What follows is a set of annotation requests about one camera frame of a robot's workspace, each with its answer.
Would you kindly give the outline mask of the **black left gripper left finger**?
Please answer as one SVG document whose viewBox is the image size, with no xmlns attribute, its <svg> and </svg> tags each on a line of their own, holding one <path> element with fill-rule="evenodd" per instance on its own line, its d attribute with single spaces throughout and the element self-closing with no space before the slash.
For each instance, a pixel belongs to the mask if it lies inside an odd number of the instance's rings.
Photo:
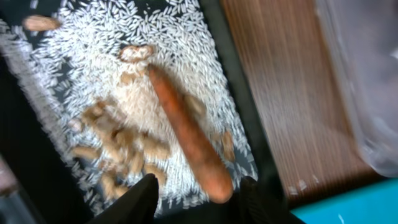
<svg viewBox="0 0 398 224">
<path fill-rule="evenodd" d="M 147 174 L 88 224 L 153 223 L 158 200 L 158 180 L 154 174 Z"/>
</svg>

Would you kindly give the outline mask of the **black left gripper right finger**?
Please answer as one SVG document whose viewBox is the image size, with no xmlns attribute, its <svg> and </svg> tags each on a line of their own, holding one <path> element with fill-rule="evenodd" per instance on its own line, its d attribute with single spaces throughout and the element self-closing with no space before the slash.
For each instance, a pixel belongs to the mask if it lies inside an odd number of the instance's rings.
<svg viewBox="0 0 398 224">
<path fill-rule="evenodd" d="M 304 224 L 269 194 L 261 194 L 255 179 L 245 176 L 240 181 L 239 210 L 245 224 Z"/>
</svg>

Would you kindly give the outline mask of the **orange carrot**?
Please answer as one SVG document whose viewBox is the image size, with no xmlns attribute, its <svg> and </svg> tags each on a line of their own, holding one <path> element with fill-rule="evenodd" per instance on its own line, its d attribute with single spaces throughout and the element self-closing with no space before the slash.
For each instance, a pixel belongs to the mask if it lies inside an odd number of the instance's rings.
<svg viewBox="0 0 398 224">
<path fill-rule="evenodd" d="M 165 71 L 148 65 L 148 77 L 154 88 L 186 160 L 203 191 L 214 203 L 225 203 L 233 195 L 232 178 L 199 124 L 190 114 L 182 94 Z"/>
</svg>

